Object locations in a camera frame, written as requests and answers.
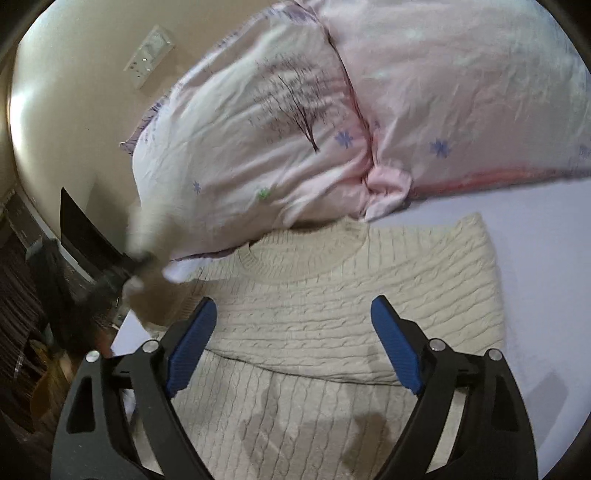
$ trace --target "dark fabric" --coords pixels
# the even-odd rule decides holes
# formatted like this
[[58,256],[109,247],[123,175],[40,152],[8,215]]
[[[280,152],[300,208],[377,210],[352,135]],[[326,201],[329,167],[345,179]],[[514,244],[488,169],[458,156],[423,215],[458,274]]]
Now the dark fabric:
[[41,315],[25,248],[11,234],[0,247],[0,408],[29,431],[29,402],[42,370],[31,360],[28,339],[38,336]]

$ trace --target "white wall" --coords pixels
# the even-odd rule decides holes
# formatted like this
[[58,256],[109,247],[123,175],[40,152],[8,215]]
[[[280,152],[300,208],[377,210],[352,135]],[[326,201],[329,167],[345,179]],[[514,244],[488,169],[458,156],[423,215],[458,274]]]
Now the white wall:
[[[137,198],[130,157],[118,148],[143,112],[217,40],[271,0],[56,0],[22,39],[11,130],[24,190],[59,233],[64,186],[122,247]],[[155,25],[177,47],[135,90],[123,68]]]

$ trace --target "wall switch plate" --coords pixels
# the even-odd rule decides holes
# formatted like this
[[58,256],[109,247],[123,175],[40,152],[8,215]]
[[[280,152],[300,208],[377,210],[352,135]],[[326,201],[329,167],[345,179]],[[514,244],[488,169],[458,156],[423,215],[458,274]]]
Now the wall switch plate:
[[135,51],[124,68],[131,83],[141,88],[166,54],[174,48],[174,43],[166,32],[156,25]]

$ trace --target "cable knit pattern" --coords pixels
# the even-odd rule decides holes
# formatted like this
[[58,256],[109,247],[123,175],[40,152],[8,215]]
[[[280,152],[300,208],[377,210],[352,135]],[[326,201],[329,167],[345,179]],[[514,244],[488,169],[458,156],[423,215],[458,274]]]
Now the cable knit pattern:
[[[369,316],[380,294],[428,337],[458,351],[501,346],[494,250],[479,215],[448,228],[364,230],[353,223],[321,229],[313,241],[274,232],[199,269],[193,294],[211,297],[218,308],[207,348],[284,374],[393,384]],[[361,247],[333,267],[340,251],[333,246],[348,235],[354,251],[362,232]]]
[[[173,404],[216,479],[365,480],[392,451],[415,397],[397,384],[369,318],[386,295],[427,336],[500,346],[495,259],[479,215],[449,228],[369,228],[343,220],[274,232],[195,273],[216,330]],[[431,462],[447,462],[463,411],[456,394]],[[158,465],[141,427],[145,466]]]
[[[454,424],[461,400],[454,399]],[[211,352],[173,400],[189,439],[218,480],[371,480],[414,404],[402,387],[278,374]],[[445,464],[454,434],[444,432],[431,469]],[[141,426],[135,441],[142,464],[160,472]]]

